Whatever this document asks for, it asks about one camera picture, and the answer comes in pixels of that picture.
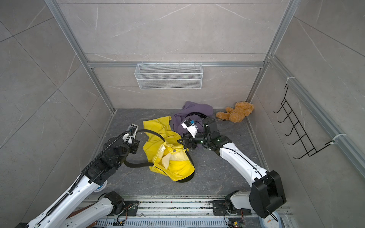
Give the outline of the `yellow trousers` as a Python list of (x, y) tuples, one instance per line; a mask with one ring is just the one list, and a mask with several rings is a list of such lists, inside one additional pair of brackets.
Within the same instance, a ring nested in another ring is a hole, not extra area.
[(170, 116), (143, 122), (148, 136), (143, 150), (153, 165), (150, 171), (169, 177), (175, 182), (188, 182), (195, 175), (189, 150), (178, 143), (181, 136), (170, 126)]

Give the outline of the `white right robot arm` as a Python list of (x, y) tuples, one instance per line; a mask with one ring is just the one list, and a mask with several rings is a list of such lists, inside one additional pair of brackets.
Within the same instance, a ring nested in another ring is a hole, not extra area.
[(198, 130), (197, 121), (185, 120), (182, 128), (187, 130), (180, 144), (194, 150), (198, 145), (214, 151), (229, 162), (251, 187), (249, 194), (236, 191), (227, 195), (226, 205), (231, 210), (251, 209), (259, 217), (271, 216), (278, 220), (275, 211), (286, 203), (286, 196), (280, 175), (276, 171), (267, 171), (248, 158), (227, 136), (220, 134), (215, 119), (203, 119), (203, 131)]

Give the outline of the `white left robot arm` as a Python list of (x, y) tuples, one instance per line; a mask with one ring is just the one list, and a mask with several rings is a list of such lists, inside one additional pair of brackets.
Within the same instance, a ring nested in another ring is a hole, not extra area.
[(19, 228), (87, 228), (98, 219), (107, 216), (128, 214), (128, 206), (115, 191), (103, 194), (98, 201), (82, 210), (76, 208), (91, 193), (106, 186), (109, 177), (116, 173), (126, 157), (135, 153), (138, 126), (129, 125), (119, 136), (104, 144), (103, 150), (77, 177), (75, 182), (46, 210), (28, 223), (19, 223)]

